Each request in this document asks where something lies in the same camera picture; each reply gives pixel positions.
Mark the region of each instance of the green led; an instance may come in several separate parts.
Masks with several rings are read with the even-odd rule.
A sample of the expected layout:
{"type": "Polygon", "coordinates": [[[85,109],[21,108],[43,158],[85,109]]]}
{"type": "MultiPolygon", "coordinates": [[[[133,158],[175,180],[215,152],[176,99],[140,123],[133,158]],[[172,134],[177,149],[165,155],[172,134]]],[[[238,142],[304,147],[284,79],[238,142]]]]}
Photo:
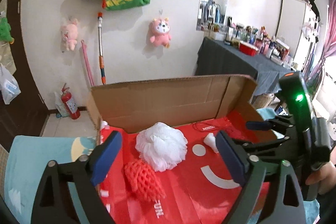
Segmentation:
{"type": "Polygon", "coordinates": [[[296,102],[302,102],[302,100],[303,100],[303,94],[299,94],[295,99],[296,102]]]}

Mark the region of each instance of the fire extinguisher label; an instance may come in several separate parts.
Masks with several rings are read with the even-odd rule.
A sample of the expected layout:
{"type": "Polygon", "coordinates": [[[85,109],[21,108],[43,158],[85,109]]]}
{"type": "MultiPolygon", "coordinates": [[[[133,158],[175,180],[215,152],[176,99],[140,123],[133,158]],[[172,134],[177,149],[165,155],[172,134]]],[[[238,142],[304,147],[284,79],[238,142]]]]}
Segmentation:
{"type": "Polygon", "coordinates": [[[67,104],[68,108],[70,109],[71,113],[76,113],[77,105],[76,105],[75,100],[73,98],[70,98],[70,100],[66,101],[66,104],[67,104]]]}

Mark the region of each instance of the black sleeve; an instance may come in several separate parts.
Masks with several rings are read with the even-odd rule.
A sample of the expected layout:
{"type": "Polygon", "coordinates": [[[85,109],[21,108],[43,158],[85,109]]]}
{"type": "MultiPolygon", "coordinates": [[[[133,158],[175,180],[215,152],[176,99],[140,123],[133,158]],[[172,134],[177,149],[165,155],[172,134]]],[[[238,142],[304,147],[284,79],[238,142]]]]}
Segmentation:
{"type": "Polygon", "coordinates": [[[320,220],[318,224],[335,223],[336,219],[336,187],[324,195],[319,195],[320,220]]]}

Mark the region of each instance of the cardboard box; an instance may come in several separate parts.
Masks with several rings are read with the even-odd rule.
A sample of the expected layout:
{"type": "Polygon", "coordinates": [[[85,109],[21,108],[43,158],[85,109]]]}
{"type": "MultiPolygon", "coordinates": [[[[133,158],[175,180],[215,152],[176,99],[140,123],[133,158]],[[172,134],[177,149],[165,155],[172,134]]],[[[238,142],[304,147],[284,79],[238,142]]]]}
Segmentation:
{"type": "MultiPolygon", "coordinates": [[[[210,75],[111,85],[91,89],[87,109],[95,128],[100,121],[136,133],[163,122],[175,127],[237,110],[245,121],[262,121],[249,103],[257,84],[246,75],[210,75]]],[[[255,131],[259,141],[275,140],[271,132],[255,131]]]]}

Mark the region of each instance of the pink curtain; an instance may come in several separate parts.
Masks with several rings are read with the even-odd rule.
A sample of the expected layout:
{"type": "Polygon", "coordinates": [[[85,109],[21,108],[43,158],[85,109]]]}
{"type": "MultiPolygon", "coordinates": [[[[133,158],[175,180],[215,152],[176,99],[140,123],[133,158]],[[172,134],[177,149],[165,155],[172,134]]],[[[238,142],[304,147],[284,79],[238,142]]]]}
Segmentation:
{"type": "Polygon", "coordinates": [[[319,73],[324,65],[327,57],[336,55],[336,1],[329,0],[329,28],[325,38],[325,43],[321,58],[313,69],[310,79],[314,78],[319,73]]]}

